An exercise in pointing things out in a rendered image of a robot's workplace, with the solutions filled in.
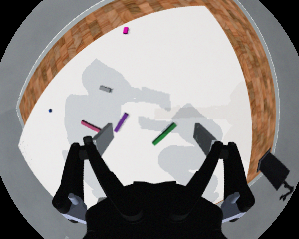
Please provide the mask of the purple rod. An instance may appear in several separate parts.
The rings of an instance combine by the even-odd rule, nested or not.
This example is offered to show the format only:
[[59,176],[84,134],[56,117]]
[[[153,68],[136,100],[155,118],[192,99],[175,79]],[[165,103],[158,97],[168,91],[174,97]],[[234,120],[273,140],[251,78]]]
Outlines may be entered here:
[[118,132],[118,130],[120,129],[121,125],[123,124],[123,122],[125,121],[126,117],[128,116],[127,113],[124,113],[122,118],[120,119],[119,123],[117,124],[114,132]]

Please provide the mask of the pink rod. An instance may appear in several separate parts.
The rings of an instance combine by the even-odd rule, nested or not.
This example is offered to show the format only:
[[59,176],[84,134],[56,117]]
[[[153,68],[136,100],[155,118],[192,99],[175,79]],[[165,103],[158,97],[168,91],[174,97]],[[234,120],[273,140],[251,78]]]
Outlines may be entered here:
[[88,123],[88,122],[86,122],[84,120],[81,121],[81,125],[89,128],[89,129],[91,129],[91,130],[93,130],[95,132],[99,132],[101,130],[100,128],[98,128],[98,127],[96,127],[96,126],[94,126],[94,125],[92,125],[92,124],[90,124],[90,123]]

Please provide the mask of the green rod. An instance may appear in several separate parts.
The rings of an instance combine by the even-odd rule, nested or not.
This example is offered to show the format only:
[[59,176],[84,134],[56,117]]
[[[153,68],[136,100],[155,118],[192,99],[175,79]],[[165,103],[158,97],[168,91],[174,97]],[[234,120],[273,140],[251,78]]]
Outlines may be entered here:
[[177,125],[173,123],[167,130],[165,130],[152,144],[156,146],[158,143],[160,143],[169,133],[171,133]]

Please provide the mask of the small magenta block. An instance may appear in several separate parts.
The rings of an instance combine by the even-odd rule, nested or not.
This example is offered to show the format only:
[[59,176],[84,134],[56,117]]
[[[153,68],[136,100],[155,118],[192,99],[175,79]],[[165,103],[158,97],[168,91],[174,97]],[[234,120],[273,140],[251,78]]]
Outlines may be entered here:
[[128,27],[124,27],[124,31],[123,31],[123,34],[127,34],[128,33]]

